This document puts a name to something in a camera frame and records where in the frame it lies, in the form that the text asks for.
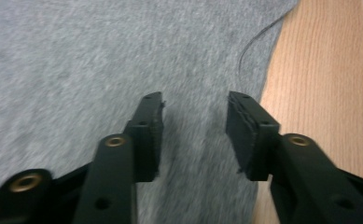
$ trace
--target wood grain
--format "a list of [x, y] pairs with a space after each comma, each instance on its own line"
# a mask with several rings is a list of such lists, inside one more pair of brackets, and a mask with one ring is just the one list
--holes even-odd
[[[300, 0], [285, 18], [261, 104], [363, 177], [363, 0]], [[253, 223], [278, 223], [259, 183]]]

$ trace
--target black plastic bracket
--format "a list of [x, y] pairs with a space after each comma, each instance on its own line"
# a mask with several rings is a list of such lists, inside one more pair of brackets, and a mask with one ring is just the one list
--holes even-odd
[[281, 223], [363, 223], [363, 179], [329, 160], [313, 139], [278, 133], [250, 96], [231, 92], [226, 132], [248, 179], [266, 180]]
[[141, 100], [123, 134], [100, 141], [93, 162], [58, 179], [23, 171], [0, 188], [0, 224], [136, 223], [136, 182], [159, 171], [163, 132], [160, 92]]

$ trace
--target gray fabric surface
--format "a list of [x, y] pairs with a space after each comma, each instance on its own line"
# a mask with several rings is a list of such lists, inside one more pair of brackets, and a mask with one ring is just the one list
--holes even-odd
[[257, 185], [236, 174], [227, 95], [259, 99], [296, 2], [0, 0], [0, 185], [89, 162], [162, 91], [161, 174], [138, 184], [139, 222], [247, 223]]

